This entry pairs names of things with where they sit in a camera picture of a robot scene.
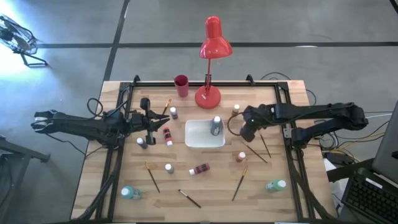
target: fan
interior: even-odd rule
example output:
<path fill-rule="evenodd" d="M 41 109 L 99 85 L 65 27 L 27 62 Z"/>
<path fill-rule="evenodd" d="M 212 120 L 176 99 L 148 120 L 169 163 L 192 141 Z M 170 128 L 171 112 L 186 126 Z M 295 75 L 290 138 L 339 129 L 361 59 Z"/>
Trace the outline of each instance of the fan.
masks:
<path fill-rule="evenodd" d="M 30 30 L 23 28 L 12 19 L 0 14 L 0 42 L 10 48 L 15 54 L 19 54 L 26 66 L 47 66 L 48 63 L 45 60 L 32 56 L 37 52 L 36 40 Z M 41 62 L 28 63 L 25 56 Z"/>

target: computer monitor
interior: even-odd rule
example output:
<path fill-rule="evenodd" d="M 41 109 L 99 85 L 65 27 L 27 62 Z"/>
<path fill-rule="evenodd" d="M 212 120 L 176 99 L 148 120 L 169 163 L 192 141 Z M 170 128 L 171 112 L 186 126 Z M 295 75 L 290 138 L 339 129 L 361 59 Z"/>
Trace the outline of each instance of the computer monitor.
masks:
<path fill-rule="evenodd" d="M 398 184 L 398 159 L 395 158 L 397 151 L 398 101 L 372 164 L 373 170 L 396 184 Z"/>

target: red cup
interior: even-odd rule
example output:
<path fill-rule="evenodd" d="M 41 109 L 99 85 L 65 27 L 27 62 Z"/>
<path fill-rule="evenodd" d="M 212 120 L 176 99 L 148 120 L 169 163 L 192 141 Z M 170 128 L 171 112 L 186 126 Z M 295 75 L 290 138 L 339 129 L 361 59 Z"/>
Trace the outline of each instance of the red cup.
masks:
<path fill-rule="evenodd" d="M 188 96 L 188 77 L 185 75 L 177 75 L 177 77 L 174 78 L 174 85 L 179 97 Z"/>

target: lamp base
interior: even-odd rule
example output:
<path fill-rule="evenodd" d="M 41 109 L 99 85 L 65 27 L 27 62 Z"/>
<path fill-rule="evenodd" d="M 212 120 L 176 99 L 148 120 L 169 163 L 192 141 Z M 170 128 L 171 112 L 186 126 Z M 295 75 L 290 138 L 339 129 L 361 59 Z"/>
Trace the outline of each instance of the lamp base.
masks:
<path fill-rule="evenodd" d="M 221 101 L 221 93 L 215 86 L 210 86 L 209 95 L 206 96 L 206 86 L 201 86 L 195 95 L 195 101 L 203 109 L 213 109 Z"/>

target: lamp shade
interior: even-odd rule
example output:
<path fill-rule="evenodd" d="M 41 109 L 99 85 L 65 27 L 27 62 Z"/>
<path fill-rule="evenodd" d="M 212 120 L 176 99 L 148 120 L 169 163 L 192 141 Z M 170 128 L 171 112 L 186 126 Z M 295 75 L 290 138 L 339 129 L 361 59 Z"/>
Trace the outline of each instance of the lamp shade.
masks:
<path fill-rule="evenodd" d="M 200 47 L 201 58 L 221 58 L 232 54 L 232 47 L 224 39 L 221 31 L 221 19 L 218 16 L 210 16 L 205 22 L 206 40 Z"/>

